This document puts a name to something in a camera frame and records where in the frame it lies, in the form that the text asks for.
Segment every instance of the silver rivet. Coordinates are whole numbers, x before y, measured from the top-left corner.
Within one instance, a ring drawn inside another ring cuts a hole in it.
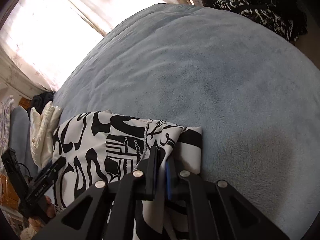
[[[94,184],[97,188],[102,188],[106,185],[106,183],[103,180],[99,180]]]
[[[219,180],[217,185],[218,185],[218,187],[227,187],[228,186],[228,182],[226,182],[224,180]]]
[[[133,175],[138,178],[138,177],[141,177],[143,175],[143,172],[142,171],[134,171]]]
[[[189,172],[189,171],[181,171],[181,172],[180,172],[180,176],[181,176],[181,177],[184,177],[184,178],[185,178],[185,177],[189,177],[189,176],[190,176],[190,172]]]

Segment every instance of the black and white garment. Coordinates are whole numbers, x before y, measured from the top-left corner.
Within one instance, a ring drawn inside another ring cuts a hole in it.
[[[55,204],[70,205],[98,180],[117,181],[148,158],[156,146],[164,154],[154,201],[136,204],[133,239],[188,239],[184,203],[164,199],[165,161],[170,154],[185,169],[198,174],[201,164],[200,127],[183,127],[161,120],[145,120],[119,114],[90,112],[64,122],[53,135],[52,161],[60,156],[66,165],[54,185]]]
[[[298,35],[307,33],[305,26],[294,29],[294,22],[277,14],[272,5],[250,5],[247,0],[214,0],[213,4],[216,9],[232,11],[261,24],[287,41],[297,41]]]

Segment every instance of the black strap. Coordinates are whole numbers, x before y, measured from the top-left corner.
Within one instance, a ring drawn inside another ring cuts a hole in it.
[[[240,5],[240,6],[236,7],[236,8],[233,8],[231,10],[231,12],[240,14],[242,11],[250,10],[250,9],[264,9],[264,10],[266,10],[266,9],[269,9],[269,7],[266,4],[262,4],[262,5],[245,4],[245,5]]]

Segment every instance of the person's hand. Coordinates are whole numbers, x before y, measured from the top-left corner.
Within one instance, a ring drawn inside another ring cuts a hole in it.
[[[49,218],[53,218],[55,217],[55,211],[54,211],[54,205],[51,202],[51,199],[48,196],[45,196],[45,199],[47,201],[48,204],[48,208],[46,211],[46,214]],[[32,227],[35,229],[35,231],[39,231],[42,227],[44,227],[44,225],[42,224],[41,220],[39,217],[30,217],[28,219],[30,225],[32,225]]]

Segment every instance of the blue blanket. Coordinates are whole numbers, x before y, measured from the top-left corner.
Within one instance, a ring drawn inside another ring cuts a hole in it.
[[[54,104],[203,128],[202,175],[225,179],[291,239],[320,210],[320,72],[228,11],[157,4],[112,30]]]

